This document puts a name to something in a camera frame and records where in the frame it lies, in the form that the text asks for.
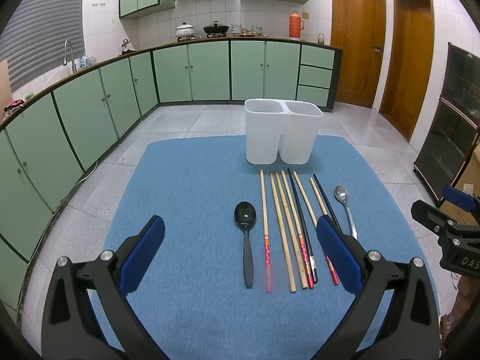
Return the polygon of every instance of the white plastic container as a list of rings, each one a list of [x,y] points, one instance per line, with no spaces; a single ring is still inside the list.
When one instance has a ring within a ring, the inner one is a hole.
[[[278,100],[245,101],[246,153],[251,164],[272,164],[277,159],[284,107]]]
[[[283,101],[288,113],[283,121],[278,150],[287,164],[306,164],[314,148],[323,112],[315,104]]]

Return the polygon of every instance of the black chopstick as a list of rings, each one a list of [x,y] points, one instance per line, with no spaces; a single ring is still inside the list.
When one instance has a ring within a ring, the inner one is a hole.
[[[320,185],[320,181],[318,181],[316,174],[313,174],[313,179],[315,183],[317,183],[318,189],[322,194],[323,200],[325,200],[325,204],[327,205],[328,211],[330,211],[330,216],[332,217],[333,221],[337,225],[337,227],[341,230],[340,223],[338,222],[337,216],[335,215],[335,211],[333,211],[332,205],[328,201],[327,195],[325,195],[325,191],[323,190],[322,186]]]
[[[313,272],[313,282],[318,283],[318,274],[317,274],[317,268],[315,265],[314,252],[311,249],[310,237],[308,236],[307,225],[305,223],[305,218],[303,216],[302,206],[300,205],[300,199],[297,194],[297,188],[295,187],[295,183],[293,181],[292,172],[290,171],[290,168],[287,168],[286,170],[289,173],[290,183],[292,185],[293,195],[295,197],[295,204],[297,205],[298,216],[300,218],[301,231],[303,234],[303,238],[306,241],[308,256],[310,257],[311,270]]]

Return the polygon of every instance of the blue gripper pad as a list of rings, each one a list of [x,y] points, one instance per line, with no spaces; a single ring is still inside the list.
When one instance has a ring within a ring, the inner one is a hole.
[[[325,216],[317,222],[317,238],[330,258],[345,290],[358,296],[363,291],[362,267]]]
[[[473,196],[467,195],[466,193],[450,186],[443,188],[443,197],[448,202],[466,212],[471,212],[477,208],[477,203]]]
[[[165,238],[165,223],[159,216],[143,233],[119,271],[118,291],[126,296],[137,290],[143,275]]]

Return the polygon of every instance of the door frame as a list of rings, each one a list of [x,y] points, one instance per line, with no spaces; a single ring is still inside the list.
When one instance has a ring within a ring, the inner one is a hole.
[[[331,29],[333,30],[333,27],[334,27],[334,9],[333,9],[333,0],[332,0],[332,26],[331,26]],[[383,37],[383,44],[381,45],[381,48],[382,48],[382,61],[380,63],[380,69],[378,69],[378,75],[375,77],[375,81],[377,83],[376,85],[376,89],[375,89],[375,93],[373,94],[373,98],[371,100],[371,104],[369,106],[369,109],[373,109],[374,108],[374,103],[375,103],[375,96],[376,96],[376,93],[378,91],[378,85],[380,83],[380,73],[381,73],[381,70],[382,70],[382,66],[383,66],[383,56],[384,56],[384,52],[385,52],[385,39],[386,39],[386,26],[387,26],[387,0],[385,0],[385,4],[383,5],[383,17],[385,17],[385,36]]]
[[[388,84],[390,83],[390,81],[393,79],[392,75],[390,74],[390,72],[391,72],[390,68],[392,68],[392,52],[393,52],[393,47],[394,47],[393,37],[395,35],[395,23],[397,22],[397,18],[398,18],[397,7],[398,7],[398,0],[394,0],[394,7],[393,7],[393,9],[394,9],[394,19],[393,19],[393,28],[392,28],[392,31],[393,31],[393,34],[392,34],[392,48],[390,50],[390,61],[389,61],[389,64],[388,64],[388,73],[387,73],[387,79],[386,79],[386,82],[385,82],[385,88],[383,89],[382,102],[380,103],[380,108],[378,110],[378,113],[381,114],[383,117],[385,117],[394,126],[396,125],[396,122],[394,120],[392,120],[392,118],[387,117],[383,112],[384,112],[385,107],[386,107],[386,99],[385,99],[386,89],[388,88]],[[430,0],[430,12],[431,12],[431,38],[433,40],[432,43],[431,43],[431,60],[430,60],[430,74],[431,74],[431,66],[432,66],[432,63],[434,61],[434,51],[435,51],[435,9],[434,9],[434,0]],[[425,85],[425,94],[427,93],[429,83],[430,83],[430,76],[428,78],[427,84]],[[408,136],[405,137],[407,142],[410,142],[410,138],[412,137],[412,134],[415,130],[415,127],[417,126],[418,118],[420,116],[422,108],[420,108],[420,112],[418,113],[417,120],[415,121],[415,124],[413,125],[413,127],[410,129],[410,131],[408,133]]]

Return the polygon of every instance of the black spoon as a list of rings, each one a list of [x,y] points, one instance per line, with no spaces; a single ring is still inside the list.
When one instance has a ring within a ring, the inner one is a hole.
[[[254,286],[254,259],[251,256],[249,232],[254,227],[257,214],[255,208],[248,202],[240,202],[235,207],[235,222],[242,229],[243,236],[243,278],[245,286],[252,288]]]

